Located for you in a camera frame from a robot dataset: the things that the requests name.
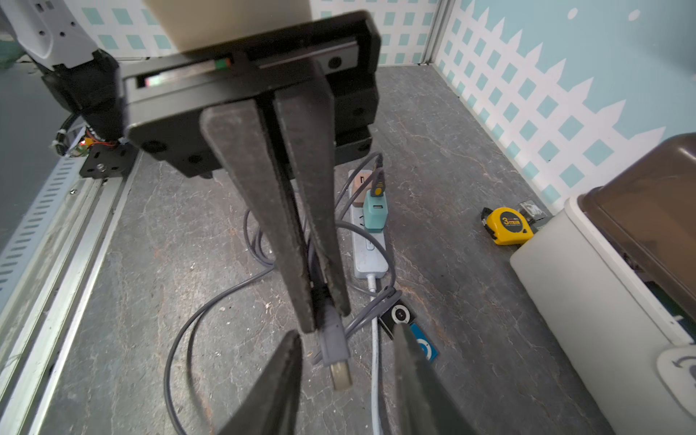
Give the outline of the black mp3 player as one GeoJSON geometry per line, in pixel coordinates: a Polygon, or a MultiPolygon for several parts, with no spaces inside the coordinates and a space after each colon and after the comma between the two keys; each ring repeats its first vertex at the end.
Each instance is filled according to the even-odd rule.
{"type": "Polygon", "coordinates": [[[379,324],[382,326],[384,333],[393,340],[394,328],[397,324],[407,324],[410,326],[415,322],[417,315],[402,299],[394,302],[384,313],[379,317],[379,324]]]}

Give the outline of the teal USB charger adapter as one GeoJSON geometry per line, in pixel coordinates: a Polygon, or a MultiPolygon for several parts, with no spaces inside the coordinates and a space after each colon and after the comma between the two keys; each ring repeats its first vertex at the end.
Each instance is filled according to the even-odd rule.
{"type": "Polygon", "coordinates": [[[386,194],[381,190],[380,196],[373,195],[371,190],[365,196],[364,207],[364,228],[370,233],[380,233],[384,230],[389,214],[386,194]]]}

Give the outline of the black relay module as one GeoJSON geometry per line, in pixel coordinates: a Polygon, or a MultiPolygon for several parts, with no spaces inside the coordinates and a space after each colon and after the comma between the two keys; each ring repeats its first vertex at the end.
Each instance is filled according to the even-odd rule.
{"type": "Polygon", "coordinates": [[[547,213],[532,200],[520,202],[519,212],[530,225],[541,222],[547,218],[547,213]]]}

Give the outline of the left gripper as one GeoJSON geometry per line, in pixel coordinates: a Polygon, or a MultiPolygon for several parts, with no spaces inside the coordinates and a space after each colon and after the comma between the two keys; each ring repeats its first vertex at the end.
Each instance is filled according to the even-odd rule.
{"type": "Polygon", "coordinates": [[[360,10],[126,65],[117,74],[123,133],[134,146],[188,178],[221,166],[228,172],[268,236],[306,334],[316,326],[295,197],[263,112],[244,100],[267,104],[291,86],[275,95],[275,113],[320,270],[346,317],[334,168],[371,149],[380,50],[373,17],[360,10]],[[306,81],[316,73],[325,78],[306,81]]]}

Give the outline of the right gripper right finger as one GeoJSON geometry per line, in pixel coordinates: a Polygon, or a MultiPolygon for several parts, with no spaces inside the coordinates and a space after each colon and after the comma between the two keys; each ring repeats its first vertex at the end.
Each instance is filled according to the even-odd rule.
{"type": "Polygon", "coordinates": [[[394,328],[396,402],[403,434],[473,434],[406,324],[394,328]]]}

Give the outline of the yellow tape measure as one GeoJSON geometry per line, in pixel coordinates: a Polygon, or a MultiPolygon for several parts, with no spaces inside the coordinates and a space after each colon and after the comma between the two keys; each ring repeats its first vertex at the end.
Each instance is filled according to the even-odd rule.
{"type": "Polygon", "coordinates": [[[481,222],[498,246],[521,246],[534,236],[529,222],[513,208],[484,208],[481,222]]]}

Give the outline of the white toolbox brown lid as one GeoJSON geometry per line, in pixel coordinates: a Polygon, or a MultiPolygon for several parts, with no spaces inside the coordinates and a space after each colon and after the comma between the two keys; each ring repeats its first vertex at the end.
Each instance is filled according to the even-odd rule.
{"type": "Polygon", "coordinates": [[[569,199],[510,264],[616,433],[694,433],[693,134],[569,199]]]}

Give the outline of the pink USB charger adapter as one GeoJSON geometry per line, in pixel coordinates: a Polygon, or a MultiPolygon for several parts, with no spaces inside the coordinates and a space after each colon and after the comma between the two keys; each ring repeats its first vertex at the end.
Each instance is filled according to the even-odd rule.
{"type": "Polygon", "coordinates": [[[349,197],[353,197],[353,194],[359,190],[359,188],[367,182],[367,187],[355,198],[352,203],[354,208],[362,208],[364,206],[366,192],[371,188],[371,181],[367,179],[373,174],[371,170],[361,170],[357,173],[356,177],[352,181],[352,185],[349,188],[349,197]]]}

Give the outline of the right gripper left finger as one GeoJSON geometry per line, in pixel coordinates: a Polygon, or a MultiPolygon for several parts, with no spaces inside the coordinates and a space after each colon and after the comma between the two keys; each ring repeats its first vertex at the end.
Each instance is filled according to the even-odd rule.
{"type": "Polygon", "coordinates": [[[221,434],[293,434],[303,371],[299,333],[283,337],[271,359],[221,434]]]}

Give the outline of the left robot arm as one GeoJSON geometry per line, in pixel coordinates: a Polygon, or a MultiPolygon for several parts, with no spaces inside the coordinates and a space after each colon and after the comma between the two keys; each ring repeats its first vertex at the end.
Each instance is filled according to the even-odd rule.
{"type": "Polygon", "coordinates": [[[275,250],[301,329],[349,315],[334,169],[360,159],[379,104],[381,37],[357,10],[135,65],[63,1],[5,1],[1,21],[63,108],[187,177],[226,170],[275,250]]]}

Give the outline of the blue mp3 player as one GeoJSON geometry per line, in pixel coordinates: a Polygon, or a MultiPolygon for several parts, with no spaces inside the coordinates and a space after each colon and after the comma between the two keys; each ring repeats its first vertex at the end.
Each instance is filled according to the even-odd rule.
{"type": "Polygon", "coordinates": [[[428,362],[432,363],[438,356],[439,352],[427,335],[420,329],[418,324],[413,323],[410,325],[411,331],[416,339],[417,344],[422,349],[425,358],[428,362]]]}

